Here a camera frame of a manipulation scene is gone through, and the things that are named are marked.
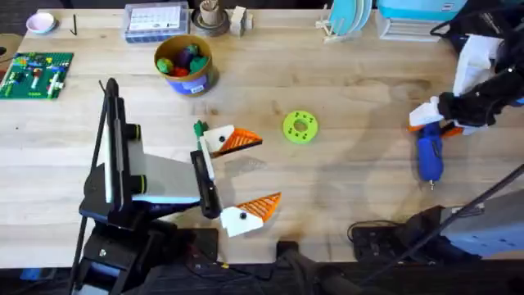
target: wooden table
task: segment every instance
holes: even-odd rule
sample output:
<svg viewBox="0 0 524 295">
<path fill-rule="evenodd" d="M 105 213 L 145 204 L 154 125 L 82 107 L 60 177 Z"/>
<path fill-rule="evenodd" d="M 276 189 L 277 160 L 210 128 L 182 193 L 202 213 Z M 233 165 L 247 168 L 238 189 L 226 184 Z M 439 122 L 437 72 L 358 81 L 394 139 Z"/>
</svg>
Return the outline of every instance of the wooden table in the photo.
<svg viewBox="0 0 524 295">
<path fill-rule="evenodd" d="M 264 138 L 215 161 L 225 206 L 282 192 L 263 229 L 236 238 L 220 230 L 220 256 L 233 263 L 272 261 L 280 238 L 300 241 L 317 261 L 351 261 L 350 223 L 463 204 L 524 158 L 522 109 L 508 109 L 485 132 L 445 140 L 442 180 L 434 191 L 420 184 L 408 114 L 450 89 L 456 57 L 445 43 L 380 41 L 373 19 L 361 39 L 324 45 L 314 28 L 318 11 L 253 11 L 255 29 L 244 37 L 208 39 L 218 84 L 204 97 L 181 98 L 156 73 L 158 44 L 121 38 L 121 10 L 50 12 L 61 26 L 47 36 L 27 34 L 20 51 L 75 58 L 56 101 L 0 101 L 0 267 L 70 266 L 102 105 L 99 79 L 117 79 L 150 154 L 189 161 L 199 119 Z M 317 116 L 312 143 L 283 137 L 283 118 L 294 110 Z M 508 189 L 522 187 L 520 179 Z M 220 228 L 199 209 L 170 219 Z"/>
</svg>

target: light blue plate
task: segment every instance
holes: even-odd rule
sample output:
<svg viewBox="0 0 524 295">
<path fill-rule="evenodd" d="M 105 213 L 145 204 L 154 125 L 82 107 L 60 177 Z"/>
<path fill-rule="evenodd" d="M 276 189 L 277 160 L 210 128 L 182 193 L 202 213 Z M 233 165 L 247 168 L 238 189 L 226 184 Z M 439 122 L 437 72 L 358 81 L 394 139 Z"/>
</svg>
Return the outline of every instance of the light blue plate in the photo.
<svg viewBox="0 0 524 295">
<path fill-rule="evenodd" d="M 369 20 L 369 16 L 371 16 L 371 8 L 373 5 L 373 0 L 364 0 L 364 13 L 362 15 L 362 18 L 360 19 L 359 24 L 355 28 L 355 30 L 361 30 L 366 23 Z"/>
<path fill-rule="evenodd" d="M 357 2 L 355 0 L 334 0 L 331 10 L 329 21 L 334 25 L 333 32 L 339 35 L 347 34 L 355 21 Z M 344 23 L 339 31 L 339 24 L 342 19 L 344 19 Z"/>
</svg>

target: green gear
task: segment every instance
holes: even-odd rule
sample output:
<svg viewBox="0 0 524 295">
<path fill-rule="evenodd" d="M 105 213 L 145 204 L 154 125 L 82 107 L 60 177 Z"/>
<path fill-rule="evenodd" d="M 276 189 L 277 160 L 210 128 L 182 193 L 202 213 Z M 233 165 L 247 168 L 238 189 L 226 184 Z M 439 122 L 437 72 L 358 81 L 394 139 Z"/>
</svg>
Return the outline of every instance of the green gear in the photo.
<svg viewBox="0 0 524 295">
<path fill-rule="evenodd" d="M 282 123 L 284 136 L 292 143 L 308 143 L 318 132 L 317 119 L 307 111 L 293 111 L 287 114 Z"/>
</svg>

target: colorful ball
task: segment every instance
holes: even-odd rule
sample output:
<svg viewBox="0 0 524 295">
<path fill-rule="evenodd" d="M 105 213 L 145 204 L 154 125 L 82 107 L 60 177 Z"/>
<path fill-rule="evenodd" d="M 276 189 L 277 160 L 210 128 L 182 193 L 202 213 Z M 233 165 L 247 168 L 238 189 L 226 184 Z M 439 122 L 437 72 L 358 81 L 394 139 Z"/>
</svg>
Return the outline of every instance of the colorful ball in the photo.
<svg viewBox="0 0 524 295">
<path fill-rule="evenodd" d="M 165 57 L 159 58 L 158 61 L 156 61 L 156 67 L 164 74 L 170 73 L 174 68 L 173 62 Z"/>
<path fill-rule="evenodd" d="M 197 73 L 201 70 L 207 63 L 209 58 L 207 57 L 194 57 L 189 64 L 189 70 L 191 74 Z"/>
<path fill-rule="evenodd" d="M 189 75 L 189 70 L 176 66 L 171 71 L 170 75 L 175 76 L 175 77 L 184 77 L 184 76 Z"/>
</svg>

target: floor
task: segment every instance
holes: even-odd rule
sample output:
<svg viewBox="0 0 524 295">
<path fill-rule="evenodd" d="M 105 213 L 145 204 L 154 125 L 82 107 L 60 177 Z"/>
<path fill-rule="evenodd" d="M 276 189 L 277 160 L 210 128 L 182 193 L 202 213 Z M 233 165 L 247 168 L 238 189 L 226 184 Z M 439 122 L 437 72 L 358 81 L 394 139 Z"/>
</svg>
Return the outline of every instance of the floor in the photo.
<svg viewBox="0 0 524 295">
<path fill-rule="evenodd" d="M 335 266 L 345 272 L 346 278 L 356 283 L 376 267 L 357 263 L 341 263 Z M 266 265 L 239 267 L 251 272 L 256 271 L 261 277 L 269 274 Z M 275 271 L 270 282 L 241 279 L 230 284 L 217 284 L 215 281 L 241 276 L 216 265 L 202 266 L 199 270 L 194 271 L 204 279 L 196 277 L 181 265 L 165 267 L 160 277 L 151 282 L 147 294 L 298 294 L 295 276 L 291 270 Z M 0 290 L 3 295 L 63 294 L 67 285 L 68 272 L 69 269 L 59 269 L 55 279 L 37 283 L 0 278 Z M 524 274 L 524 263 L 521 261 L 483 261 L 475 265 L 446 267 L 411 265 L 396 267 L 380 277 L 373 285 L 399 295 L 518 295 L 524 294 L 522 274 Z"/>
</svg>

